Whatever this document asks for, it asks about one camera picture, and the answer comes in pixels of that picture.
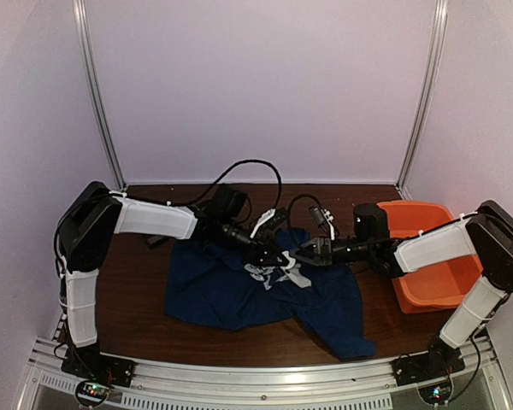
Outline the starry night round brooch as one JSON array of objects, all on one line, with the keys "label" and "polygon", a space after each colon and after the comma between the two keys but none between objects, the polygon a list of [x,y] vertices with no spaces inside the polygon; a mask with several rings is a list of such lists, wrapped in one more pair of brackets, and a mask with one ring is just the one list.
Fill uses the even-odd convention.
[{"label": "starry night round brooch", "polygon": [[288,272],[292,270],[294,267],[297,266],[297,261],[295,258],[290,256],[290,253],[288,251],[283,251],[282,253],[283,261],[281,263],[281,269],[284,272]]}]

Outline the navy white clothing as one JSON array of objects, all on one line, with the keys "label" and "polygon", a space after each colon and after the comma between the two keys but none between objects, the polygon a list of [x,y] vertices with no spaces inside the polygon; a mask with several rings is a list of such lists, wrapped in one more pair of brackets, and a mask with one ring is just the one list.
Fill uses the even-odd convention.
[{"label": "navy white clothing", "polygon": [[373,356],[364,336],[363,298],[347,265],[258,268],[242,253],[195,240],[174,244],[163,312],[228,331],[297,319],[340,360]]}]

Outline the black brooch display box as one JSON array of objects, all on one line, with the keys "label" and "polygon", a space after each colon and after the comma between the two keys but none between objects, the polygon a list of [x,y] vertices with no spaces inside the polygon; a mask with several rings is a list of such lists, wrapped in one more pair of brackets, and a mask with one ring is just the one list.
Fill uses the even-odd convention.
[{"label": "black brooch display box", "polygon": [[168,241],[167,237],[159,235],[144,235],[144,242],[149,249],[153,249]]}]

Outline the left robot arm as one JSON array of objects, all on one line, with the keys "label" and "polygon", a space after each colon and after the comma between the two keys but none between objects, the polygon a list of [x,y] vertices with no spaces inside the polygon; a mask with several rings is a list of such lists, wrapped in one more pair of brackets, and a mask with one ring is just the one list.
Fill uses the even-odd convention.
[{"label": "left robot arm", "polygon": [[66,362],[88,379],[100,378],[109,367],[97,340],[97,277],[116,235],[223,241],[241,249],[250,266],[292,267],[293,259],[269,231],[276,208],[251,230],[236,220],[247,199],[246,193],[225,184],[209,200],[186,204],[139,199],[98,181],[88,184],[59,220],[53,239],[59,300],[67,319]]}]

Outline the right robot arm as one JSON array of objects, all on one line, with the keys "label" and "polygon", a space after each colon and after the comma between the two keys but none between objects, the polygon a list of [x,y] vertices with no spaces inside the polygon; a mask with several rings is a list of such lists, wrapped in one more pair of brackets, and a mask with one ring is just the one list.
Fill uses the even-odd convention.
[{"label": "right robot arm", "polygon": [[451,317],[433,336],[416,369],[436,378],[457,366],[460,347],[513,294],[513,217],[495,201],[408,237],[394,237],[392,216],[414,216],[406,201],[364,203],[353,210],[354,237],[315,237],[291,251],[292,258],[328,267],[366,261],[388,278],[402,278],[463,257],[479,260],[481,275]]}]

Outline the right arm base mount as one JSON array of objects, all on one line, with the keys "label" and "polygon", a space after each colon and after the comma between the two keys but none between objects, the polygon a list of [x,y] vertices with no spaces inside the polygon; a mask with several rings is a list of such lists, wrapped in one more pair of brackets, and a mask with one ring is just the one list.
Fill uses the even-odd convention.
[{"label": "right arm base mount", "polygon": [[391,362],[397,386],[419,384],[436,378],[447,378],[465,369],[461,357],[444,362],[430,353],[401,354]]}]

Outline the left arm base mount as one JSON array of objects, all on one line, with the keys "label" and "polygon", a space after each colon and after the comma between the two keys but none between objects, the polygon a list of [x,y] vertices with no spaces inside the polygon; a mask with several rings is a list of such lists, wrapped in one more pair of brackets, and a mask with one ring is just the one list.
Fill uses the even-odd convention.
[{"label": "left arm base mount", "polygon": [[67,356],[61,364],[61,370],[67,374],[108,386],[127,388],[131,385],[134,367],[132,360],[106,355],[81,360]]}]

